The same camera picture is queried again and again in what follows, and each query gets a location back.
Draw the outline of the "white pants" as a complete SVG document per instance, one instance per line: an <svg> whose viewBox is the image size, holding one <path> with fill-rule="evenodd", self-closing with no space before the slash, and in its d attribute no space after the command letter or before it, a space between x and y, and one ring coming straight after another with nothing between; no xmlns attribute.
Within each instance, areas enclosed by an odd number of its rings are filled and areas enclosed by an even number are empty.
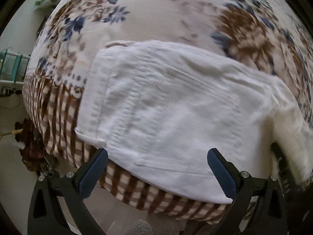
<svg viewBox="0 0 313 235"><path fill-rule="evenodd" d="M112 43L88 69L76 135L169 193L228 204L206 160L218 149L266 178L277 142L295 182L312 178L312 130L277 76L174 42Z"/></svg>

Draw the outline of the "teal storage shelf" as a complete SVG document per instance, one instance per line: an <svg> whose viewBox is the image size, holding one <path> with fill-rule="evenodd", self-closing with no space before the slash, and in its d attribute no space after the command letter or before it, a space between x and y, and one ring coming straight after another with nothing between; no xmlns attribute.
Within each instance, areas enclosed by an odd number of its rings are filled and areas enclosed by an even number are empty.
<svg viewBox="0 0 313 235"><path fill-rule="evenodd" d="M9 49L1 50L1 83L22 85L29 60L28 55Z"/></svg>

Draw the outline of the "floral bed cover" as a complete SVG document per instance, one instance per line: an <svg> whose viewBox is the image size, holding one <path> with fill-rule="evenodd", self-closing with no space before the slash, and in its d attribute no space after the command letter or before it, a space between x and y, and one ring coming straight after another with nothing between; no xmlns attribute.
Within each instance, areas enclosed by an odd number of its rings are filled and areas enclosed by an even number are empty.
<svg viewBox="0 0 313 235"><path fill-rule="evenodd" d="M32 51L27 112L46 151L78 168L95 149L76 135L87 71L112 43L189 45L280 78L312 130L312 37L285 0L61 0ZM123 203L177 219L220 221L228 204L169 193L109 159L99 180Z"/></svg>

